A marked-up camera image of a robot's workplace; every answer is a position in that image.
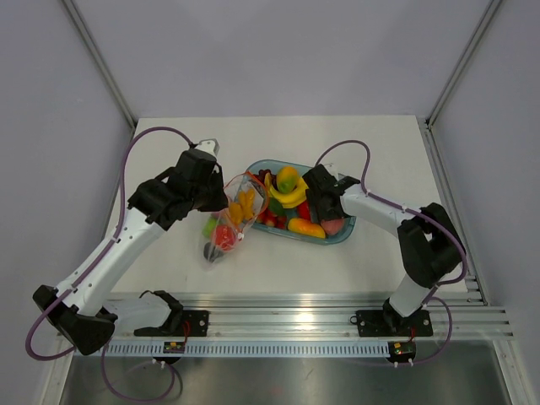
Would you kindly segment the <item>green round vegetable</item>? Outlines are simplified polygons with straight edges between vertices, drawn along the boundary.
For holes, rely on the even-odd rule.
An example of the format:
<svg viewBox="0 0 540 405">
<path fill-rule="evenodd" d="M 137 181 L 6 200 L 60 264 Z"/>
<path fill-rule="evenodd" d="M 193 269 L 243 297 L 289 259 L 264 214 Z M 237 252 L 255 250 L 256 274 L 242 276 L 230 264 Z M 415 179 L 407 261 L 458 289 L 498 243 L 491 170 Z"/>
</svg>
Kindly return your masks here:
<svg viewBox="0 0 540 405">
<path fill-rule="evenodd" d="M 216 224 L 217 224 L 217 219 L 214 217 L 209 217 L 202 230 L 202 235 L 205 238 L 210 238 L 214 228 L 216 227 Z"/>
</svg>

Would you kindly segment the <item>yellow ginger root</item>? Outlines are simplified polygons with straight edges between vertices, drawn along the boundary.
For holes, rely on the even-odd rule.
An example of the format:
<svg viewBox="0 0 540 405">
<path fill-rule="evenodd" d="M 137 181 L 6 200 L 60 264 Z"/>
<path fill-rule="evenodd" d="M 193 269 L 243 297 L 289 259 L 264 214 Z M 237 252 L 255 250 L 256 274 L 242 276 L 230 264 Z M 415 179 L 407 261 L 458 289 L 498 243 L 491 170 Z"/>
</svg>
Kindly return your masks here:
<svg viewBox="0 0 540 405">
<path fill-rule="evenodd" d="M 235 202 L 229 204 L 229 216 L 235 226 L 239 226 L 244 221 L 250 221 L 255 217 L 253 203 L 255 199 L 255 190 L 240 190 Z"/>
</svg>

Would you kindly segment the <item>pink peach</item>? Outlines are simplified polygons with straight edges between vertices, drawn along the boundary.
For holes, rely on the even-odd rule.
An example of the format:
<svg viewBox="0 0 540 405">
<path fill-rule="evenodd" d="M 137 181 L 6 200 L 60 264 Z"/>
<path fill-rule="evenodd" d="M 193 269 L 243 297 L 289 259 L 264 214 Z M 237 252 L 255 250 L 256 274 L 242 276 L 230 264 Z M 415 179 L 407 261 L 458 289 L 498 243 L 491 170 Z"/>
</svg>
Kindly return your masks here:
<svg viewBox="0 0 540 405">
<path fill-rule="evenodd" d="M 321 227 L 328 235 L 338 234 L 344 226 L 344 219 L 322 220 Z"/>
</svg>

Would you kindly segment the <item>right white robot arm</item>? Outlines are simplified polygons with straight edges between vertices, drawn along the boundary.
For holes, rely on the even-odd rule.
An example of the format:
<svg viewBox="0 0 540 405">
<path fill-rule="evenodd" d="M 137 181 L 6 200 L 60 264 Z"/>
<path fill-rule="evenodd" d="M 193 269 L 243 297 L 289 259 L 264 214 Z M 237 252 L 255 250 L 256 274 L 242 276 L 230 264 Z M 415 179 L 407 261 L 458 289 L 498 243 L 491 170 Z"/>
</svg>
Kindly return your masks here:
<svg viewBox="0 0 540 405">
<path fill-rule="evenodd" d="M 398 240 L 405 276 L 377 310 L 357 310 L 351 318 L 361 337 L 431 337 L 428 299 L 456 267 L 466 265 L 466 253 L 446 210 L 432 202 L 423 208 L 378 197 L 351 176 L 334 177 L 324 165 L 309 169 L 303 180 L 307 201 L 320 221 L 363 219 Z"/>
</svg>

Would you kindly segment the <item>red apple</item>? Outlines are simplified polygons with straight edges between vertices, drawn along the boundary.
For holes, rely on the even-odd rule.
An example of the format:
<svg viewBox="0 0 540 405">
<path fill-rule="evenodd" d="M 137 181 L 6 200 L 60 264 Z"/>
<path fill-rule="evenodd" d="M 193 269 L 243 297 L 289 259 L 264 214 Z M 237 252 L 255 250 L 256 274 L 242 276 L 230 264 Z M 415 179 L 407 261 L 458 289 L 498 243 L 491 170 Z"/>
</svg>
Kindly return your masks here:
<svg viewBox="0 0 540 405">
<path fill-rule="evenodd" d="M 298 214 L 298 217 L 307 221 L 311 221 L 311 211 L 309 207 L 309 203 L 307 201 L 303 201 L 300 205 L 296 207 L 296 212 Z"/>
</svg>

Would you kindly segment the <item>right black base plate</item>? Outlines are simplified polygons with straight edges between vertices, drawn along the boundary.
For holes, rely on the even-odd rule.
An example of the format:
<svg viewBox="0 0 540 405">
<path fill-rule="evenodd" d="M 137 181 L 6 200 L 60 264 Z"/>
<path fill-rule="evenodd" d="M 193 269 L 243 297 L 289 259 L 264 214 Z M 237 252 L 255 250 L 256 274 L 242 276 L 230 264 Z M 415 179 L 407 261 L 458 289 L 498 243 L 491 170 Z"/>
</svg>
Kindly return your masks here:
<svg viewBox="0 0 540 405">
<path fill-rule="evenodd" d="M 417 310 L 409 317 L 388 310 L 357 310 L 349 317 L 361 338 L 430 338 L 434 335 L 429 312 Z"/>
</svg>

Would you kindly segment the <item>dark purple plum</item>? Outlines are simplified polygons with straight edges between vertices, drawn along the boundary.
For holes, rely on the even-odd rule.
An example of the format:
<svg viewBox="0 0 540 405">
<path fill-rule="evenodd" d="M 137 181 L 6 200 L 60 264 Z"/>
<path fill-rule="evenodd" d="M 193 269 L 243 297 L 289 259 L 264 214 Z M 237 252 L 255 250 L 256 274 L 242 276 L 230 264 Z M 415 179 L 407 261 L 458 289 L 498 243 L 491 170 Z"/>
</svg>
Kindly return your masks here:
<svg viewBox="0 0 540 405">
<path fill-rule="evenodd" d="M 202 253 L 208 262 L 215 262 L 224 255 L 224 252 L 212 242 L 204 245 Z"/>
</svg>

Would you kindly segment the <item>clear orange zip top bag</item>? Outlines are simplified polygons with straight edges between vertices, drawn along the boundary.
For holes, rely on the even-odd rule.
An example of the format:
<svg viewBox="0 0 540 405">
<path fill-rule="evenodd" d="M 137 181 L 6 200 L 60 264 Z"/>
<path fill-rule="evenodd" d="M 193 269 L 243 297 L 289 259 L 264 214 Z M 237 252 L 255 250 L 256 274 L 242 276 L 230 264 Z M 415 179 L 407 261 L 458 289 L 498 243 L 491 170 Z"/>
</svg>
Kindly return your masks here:
<svg viewBox="0 0 540 405">
<path fill-rule="evenodd" d="M 246 234 L 268 205 L 269 194 L 250 171 L 232 178 L 224 186 L 225 208 L 206 214 L 200 250 L 205 270 L 215 267 L 243 243 Z"/>
</svg>

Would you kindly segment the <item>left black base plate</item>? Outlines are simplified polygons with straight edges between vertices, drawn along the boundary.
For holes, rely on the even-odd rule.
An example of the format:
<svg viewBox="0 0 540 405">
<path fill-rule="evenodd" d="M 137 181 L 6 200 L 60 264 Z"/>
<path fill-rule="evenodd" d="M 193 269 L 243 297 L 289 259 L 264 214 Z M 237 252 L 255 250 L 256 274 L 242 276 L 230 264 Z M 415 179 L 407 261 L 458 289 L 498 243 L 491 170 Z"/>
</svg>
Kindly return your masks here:
<svg viewBox="0 0 540 405">
<path fill-rule="evenodd" d="M 159 327 L 142 327 L 133 334 L 152 338 L 204 338 L 208 335 L 210 312 L 207 310 L 173 310 Z"/>
</svg>

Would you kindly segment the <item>aluminium mounting rail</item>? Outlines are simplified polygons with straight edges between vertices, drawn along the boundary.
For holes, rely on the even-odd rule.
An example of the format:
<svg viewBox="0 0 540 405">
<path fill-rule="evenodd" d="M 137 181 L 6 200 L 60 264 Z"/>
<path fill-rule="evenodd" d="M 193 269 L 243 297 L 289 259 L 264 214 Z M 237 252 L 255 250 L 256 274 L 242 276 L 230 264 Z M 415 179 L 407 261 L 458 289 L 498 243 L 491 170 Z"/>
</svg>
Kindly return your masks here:
<svg viewBox="0 0 540 405">
<path fill-rule="evenodd" d="M 349 318 L 360 309 L 379 309 L 385 293 L 206 294 L 175 293 L 187 308 L 210 312 L 208 338 L 223 340 L 354 340 Z M 451 309 L 452 339 L 511 340 L 510 319 L 488 305 L 479 291 L 437 294 Z"/>
</svg>

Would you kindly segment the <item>right aluminium frame post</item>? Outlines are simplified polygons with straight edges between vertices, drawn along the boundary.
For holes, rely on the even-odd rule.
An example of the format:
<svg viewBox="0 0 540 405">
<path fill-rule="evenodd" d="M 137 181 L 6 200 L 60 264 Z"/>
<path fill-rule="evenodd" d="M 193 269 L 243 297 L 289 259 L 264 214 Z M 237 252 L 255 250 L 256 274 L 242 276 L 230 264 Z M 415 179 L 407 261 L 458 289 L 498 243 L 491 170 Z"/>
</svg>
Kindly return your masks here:
<svg viewBox="0 0 540 405">
<path fill-rule="evenodd" d="M 460 83 L 462 76 L 467 71 L 469 64 L 472 62 L 475 53 L 478 51 L 483 38 L 489 31 L 492 23 L 496 19 L 499 11 L 505 4 L 504 0 L 490 0 L 483 11 L 479 21 L 476 23 L 467 43 L 458 57 L 456 64 L 451 70 L 451 74 L 445 81 L 445 84 L 436 99 L 436 102 L 430 113 L 425 119 L 426 127 L 431 130 L 444 110 L 446 104 L 451 98 L 457 85 Z"/>
</svg>

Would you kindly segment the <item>green leaf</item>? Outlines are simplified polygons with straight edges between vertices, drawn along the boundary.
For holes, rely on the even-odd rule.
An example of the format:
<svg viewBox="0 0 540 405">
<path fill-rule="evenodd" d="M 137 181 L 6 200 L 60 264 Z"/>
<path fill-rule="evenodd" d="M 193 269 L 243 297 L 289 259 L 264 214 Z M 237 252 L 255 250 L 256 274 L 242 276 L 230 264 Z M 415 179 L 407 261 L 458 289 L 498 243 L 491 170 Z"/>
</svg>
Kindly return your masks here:
<svg viewBox="0 0 540 405">
<path fill-rule="evenodd" d="M 276 217 L 283 217 L 286 215 L 285 208 L 282 203 L 276 198 L 270 198 L 267 205 L 268 211 Z"/>
</svg>

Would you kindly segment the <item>purple grape bunch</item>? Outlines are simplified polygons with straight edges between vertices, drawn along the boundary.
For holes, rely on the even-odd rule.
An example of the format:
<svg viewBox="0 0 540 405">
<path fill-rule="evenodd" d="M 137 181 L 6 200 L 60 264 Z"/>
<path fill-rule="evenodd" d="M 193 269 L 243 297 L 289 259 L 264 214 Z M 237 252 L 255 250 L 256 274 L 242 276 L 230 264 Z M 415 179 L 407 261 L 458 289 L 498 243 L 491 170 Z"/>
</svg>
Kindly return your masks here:
<svg viewBox="0 0 540 405">
<path fill-rule="evenodd" d="M 275 187 L 276 186 L 276 176 L 269 170 L 259 170 L 256 173 L 256 178 L 266 187 L 268 188 L 268 184 Z"/>
</svg>

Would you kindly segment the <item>left aluminium frame post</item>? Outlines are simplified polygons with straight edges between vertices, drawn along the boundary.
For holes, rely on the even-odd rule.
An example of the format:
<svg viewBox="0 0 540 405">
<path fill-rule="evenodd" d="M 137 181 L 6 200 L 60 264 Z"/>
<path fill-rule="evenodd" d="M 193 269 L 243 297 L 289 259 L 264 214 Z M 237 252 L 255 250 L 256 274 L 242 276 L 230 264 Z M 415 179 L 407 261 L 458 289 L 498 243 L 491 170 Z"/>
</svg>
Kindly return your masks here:
<svg viewBox="0 0 540 405">
<path fill-rule="evenodd" d="M 90 60 L 100 75 L 105 87 L 107 88 L 107 91 L 116 105 L 116 108 L 121 113 L 124 122 L 127 124 L 130 131 L 134 132 L 138 124 L 138 119 L 133 114 L 132 109 L 127 103 L 127 100 L 124 97 L 124 94 L 122 93 L 114 75 L 109 69 L 107 62 L 100 51 L 100 47 L 95 40 L 95 36 L 86 22 L 81 9 L 77 5 L 77 2 L 73 0 L 60 0 L 59 3 L 70 20 L 74 31 L 77 33 L 77 36 L 82 41 L 85 50 L 89 54 Z"/>
</svg>

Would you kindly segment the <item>orange red tomato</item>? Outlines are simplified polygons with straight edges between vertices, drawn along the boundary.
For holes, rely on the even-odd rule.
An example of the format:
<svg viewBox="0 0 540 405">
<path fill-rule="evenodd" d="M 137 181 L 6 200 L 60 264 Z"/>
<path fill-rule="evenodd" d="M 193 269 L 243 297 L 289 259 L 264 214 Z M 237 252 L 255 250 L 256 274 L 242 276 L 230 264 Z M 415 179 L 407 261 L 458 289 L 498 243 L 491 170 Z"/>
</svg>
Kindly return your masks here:
<svg viewBox="0 0 540 405">
<path fill-rule="evenodd" d="M 213 229 L 210 240 L 221 251 L 231 251 L 237 242 L 235 231 L 225 224 L 218 224 Z"/>
</svg>

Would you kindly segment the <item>small circuit board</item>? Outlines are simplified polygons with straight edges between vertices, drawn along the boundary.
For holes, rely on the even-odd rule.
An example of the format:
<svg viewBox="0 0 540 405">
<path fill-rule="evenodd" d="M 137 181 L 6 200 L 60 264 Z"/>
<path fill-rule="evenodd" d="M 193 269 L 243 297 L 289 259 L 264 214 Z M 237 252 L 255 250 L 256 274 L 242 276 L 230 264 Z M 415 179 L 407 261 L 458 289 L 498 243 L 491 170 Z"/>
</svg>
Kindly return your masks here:
<svg viewBox="0 0 540 405">
<path fill-rule="evenodd" d="M 166 341 L 164 342 L 163 353 L 164 354 L 183 354 L 186 349 L 186 344 L 179 341 Z"/>
<path fill-rule="evenodd" d="M 417 353 L 417 346 L 414 341 L 389 342 L 389 355 L 394 361 L 408 361 L 414 359 Z"/>
</svg>

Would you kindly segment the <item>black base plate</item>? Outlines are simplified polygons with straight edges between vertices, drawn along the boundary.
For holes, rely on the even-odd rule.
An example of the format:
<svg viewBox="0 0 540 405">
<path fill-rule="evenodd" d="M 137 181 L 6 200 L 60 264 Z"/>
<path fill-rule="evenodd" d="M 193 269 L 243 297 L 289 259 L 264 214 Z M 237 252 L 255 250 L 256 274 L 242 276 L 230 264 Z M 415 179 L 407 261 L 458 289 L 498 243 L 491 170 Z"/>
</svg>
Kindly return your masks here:
<svg viewBox="0 0 540 405">
<path fill-rule="evenodd" d="M 388 310 L 357 310 L 349 317 L 361 338 L 430 338 L 434 335 L 429 312 L 417 310 L 409 317 Z"/>
<path fill-rule="evenodd" d="M 204 338 L 208 335 L 210 312 L 207 310 L 173 310 L 159 327 L 142 327 L 133 334 L 152 338 Z"/>
</svg>

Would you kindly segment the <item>yellow green mango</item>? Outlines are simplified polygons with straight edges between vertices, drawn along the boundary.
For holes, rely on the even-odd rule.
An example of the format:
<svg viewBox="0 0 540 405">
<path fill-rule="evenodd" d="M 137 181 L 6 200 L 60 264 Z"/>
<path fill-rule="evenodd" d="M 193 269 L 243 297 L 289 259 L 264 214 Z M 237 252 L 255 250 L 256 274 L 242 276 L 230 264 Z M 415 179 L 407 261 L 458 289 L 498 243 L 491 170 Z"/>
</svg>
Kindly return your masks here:
<svg viewBox="0 0 540 405">
<path fill-rule="evenodd" d="M 296 188 L 299 178 L 299 172 L 294 167 L 282 167 L 276 175 L 277 190 L 283 194 L 291 193 Z"/>
</svg>

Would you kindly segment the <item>left small circuit board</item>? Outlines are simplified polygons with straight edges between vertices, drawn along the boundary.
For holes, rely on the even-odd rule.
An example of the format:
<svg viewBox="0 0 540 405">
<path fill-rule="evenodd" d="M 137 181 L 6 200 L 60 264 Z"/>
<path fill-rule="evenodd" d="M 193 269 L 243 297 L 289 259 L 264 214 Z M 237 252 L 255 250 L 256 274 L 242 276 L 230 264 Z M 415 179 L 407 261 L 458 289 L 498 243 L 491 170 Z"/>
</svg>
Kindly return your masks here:
<svg viewBox="0 0 540 405">
<path fill-rule="evenodd" d="M 179 341 L 166 341 L 164 342 L 163 353 L 164 354 L 183 354 L 186 349 L 186 344 Z"/>
</svg>

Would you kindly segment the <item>teal plastic food tray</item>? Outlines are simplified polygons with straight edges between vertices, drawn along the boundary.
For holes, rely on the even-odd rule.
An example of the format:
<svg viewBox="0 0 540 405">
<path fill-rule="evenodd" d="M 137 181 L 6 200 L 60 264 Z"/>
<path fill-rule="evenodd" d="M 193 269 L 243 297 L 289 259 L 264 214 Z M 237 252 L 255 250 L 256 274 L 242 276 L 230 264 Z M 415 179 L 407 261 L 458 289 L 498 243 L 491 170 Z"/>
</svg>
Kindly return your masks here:
<svg viewBox="0 0 540 405">
<path fill-rule="evenodd" d="M 276 159 L 262 159 L 252 163 L 246 170 L 251 172 L 253 175 L 256 175 L 259 170 L 270 170 L 273 174 L 277 174 L 278 171 L 286 165 L 294 167 L 301 175 L 304 175 L 311 168 L 308 165 L 294 164 Z M 328 235 L 325 239 L 291 232 L 287 228 L 280 229 L 276 227 L 268 227 L 261 223 L 254 223 L 253 228 L 271 235 L 278 235 L 292 240 L 301 240 L 307 243 L 329 246 L 344 242 L 352 234 L 355 221 L 356 219 L 353 217 L 345 219 L 341 230 L 335 235 Z"/>
</svg>

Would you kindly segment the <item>aluminium frame post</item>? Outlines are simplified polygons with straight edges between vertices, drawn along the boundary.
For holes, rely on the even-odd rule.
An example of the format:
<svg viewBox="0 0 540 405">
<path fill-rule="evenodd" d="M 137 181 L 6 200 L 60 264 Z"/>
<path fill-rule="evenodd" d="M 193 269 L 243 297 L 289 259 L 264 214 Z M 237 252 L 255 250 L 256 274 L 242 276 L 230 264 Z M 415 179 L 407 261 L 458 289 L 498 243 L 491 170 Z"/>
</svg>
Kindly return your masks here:
<svg viewBox="0 0 540 405">
<path fill-rule="evenodd" d="M 130 131 L 134 132 L 138 124 L 138 119 L 133 114 L 132 109 L 127 103 L 127 100 L 124 97 L 124 94 L 122 93 L 114 75 L 109 69 L 107 62 L 100 51 L 100 47 L 95 40 L 95 36 L 86 22 L 81 9 L 77 5 L 77 2 L 73 0 L 60 0 L 59 3 L 70 20 L 74 31 L 77 33 L 77 36 L 82 41 L 85 50 L 89 54 L 90 60 L 100 75 L 105 87 L 107 88 L 107 91 L 116 105 L 116 108 L 121 113 L 124 122 L 127 124 Z"/>
<path fill-rule="evenodd" d="M 479 21 L 476 23 L 467 43 L 458 57 L 456 64 L 451 70 L 451 74 L 445 81 L 445 84 L 436 99 L 436 102 L 430 113 L 425 119 L 426 127 L 431 130 L 444 110 L 446 104 L 451 98 L 457 85 L 460 83 L 462 76 L 467 71 L 469 64 L 472 62 L 475 53 L 478 51 L 483 38 L 489 31 L 492 23 L 496 19 L 499 11 L 505 4 L 504 0 L 490 0 L 483 11 Z"/>
</svg>

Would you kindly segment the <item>orange yellow pepper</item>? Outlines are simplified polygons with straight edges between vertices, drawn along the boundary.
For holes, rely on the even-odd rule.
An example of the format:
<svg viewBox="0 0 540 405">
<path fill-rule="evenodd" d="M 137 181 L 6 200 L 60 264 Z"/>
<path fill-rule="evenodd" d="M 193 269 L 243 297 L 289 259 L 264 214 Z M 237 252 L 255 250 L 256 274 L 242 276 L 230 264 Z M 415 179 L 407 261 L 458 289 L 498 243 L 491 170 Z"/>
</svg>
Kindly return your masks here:
<svg viewBox="0 0 540 405">
<path fill-rule="evenodd" d="M 325 239 L 326 232 L 319 225 L 312 223 L 310 220 L 302 218 L 292 218 L 287 225 L 289 231 L 300 235 L 306 235 L 309 237 L 315 237 L 318 239 Z"/>
</svg>

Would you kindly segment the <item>red strawberries cluster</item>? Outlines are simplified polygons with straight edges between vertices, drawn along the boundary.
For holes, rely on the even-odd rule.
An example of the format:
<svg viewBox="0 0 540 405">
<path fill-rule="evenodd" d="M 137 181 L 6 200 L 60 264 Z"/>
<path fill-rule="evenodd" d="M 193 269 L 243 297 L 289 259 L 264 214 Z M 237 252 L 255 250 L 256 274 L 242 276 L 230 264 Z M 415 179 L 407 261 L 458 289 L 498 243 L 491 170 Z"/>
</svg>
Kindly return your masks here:
<svg viewBox="0 0 540 405">
<path fill-rule="evenodd" d="M 287 229 L 288 221 L 289 217 L 287 215 L 277 215 L 269 208 L 262 212 L 256 219 L 257 224 L 262 224 L 269 228 L 277 228 L 281 230 Z"/>
</svg>

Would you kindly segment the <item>right small circuit board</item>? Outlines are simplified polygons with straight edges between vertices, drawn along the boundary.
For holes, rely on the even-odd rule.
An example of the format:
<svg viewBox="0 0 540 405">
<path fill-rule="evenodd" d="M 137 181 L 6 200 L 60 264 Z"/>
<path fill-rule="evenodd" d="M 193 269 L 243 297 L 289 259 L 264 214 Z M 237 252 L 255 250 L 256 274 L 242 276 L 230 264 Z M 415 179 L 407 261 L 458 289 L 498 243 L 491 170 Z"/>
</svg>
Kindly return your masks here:
<svg viewBox="0 0 540 405">
<path fill-rule="evenodd" d="M 389 355 L 394 361 L 408 361 L 414 359 L 417 353 L 417 346 L 414 341 L 389 342 Z"/>
</svg>

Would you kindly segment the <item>yellow banana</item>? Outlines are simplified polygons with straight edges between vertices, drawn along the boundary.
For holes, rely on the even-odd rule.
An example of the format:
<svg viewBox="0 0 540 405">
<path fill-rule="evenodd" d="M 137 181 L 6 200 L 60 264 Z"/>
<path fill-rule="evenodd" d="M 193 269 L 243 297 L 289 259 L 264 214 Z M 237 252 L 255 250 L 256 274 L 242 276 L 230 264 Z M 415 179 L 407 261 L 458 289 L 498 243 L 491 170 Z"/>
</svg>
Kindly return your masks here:
<svg viewBox="0 0 540 405">
<path fill-rule="evenodd" d="M 298 179 L 294 190 L 290 193 L 279 192 L 273 186 L 269 173 L 265 175 L 264 185 L 267 188 L 270 197 L 278 200 L 281 205 L 287 209 L 296 208 L 307 199 L 306 191 L 308 190 L 308 186 L 302 177 Z"/>
</svg>

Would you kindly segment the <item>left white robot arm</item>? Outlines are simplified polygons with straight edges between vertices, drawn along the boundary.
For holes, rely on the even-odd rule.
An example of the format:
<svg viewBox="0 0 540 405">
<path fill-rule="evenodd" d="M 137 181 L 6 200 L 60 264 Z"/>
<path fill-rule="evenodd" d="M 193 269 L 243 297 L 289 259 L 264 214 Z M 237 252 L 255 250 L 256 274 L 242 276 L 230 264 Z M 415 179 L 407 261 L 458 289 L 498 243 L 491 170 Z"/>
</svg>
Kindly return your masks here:
<svg viewBox="0 0 540 405">
<path fill-rule="evenodd" d="M 119 324 L 104 307 L 112 288 L 142 252 L 191 211 L 226 207 L 219 146 L 203 140 L 181 153 L 176 165 L 141 183 L 121 201 L 119 223 L 67 278 L 41 285 L 32 296 L 38 323 L 49 321 L 83 355 L 103 348 Z"/>
</svg>

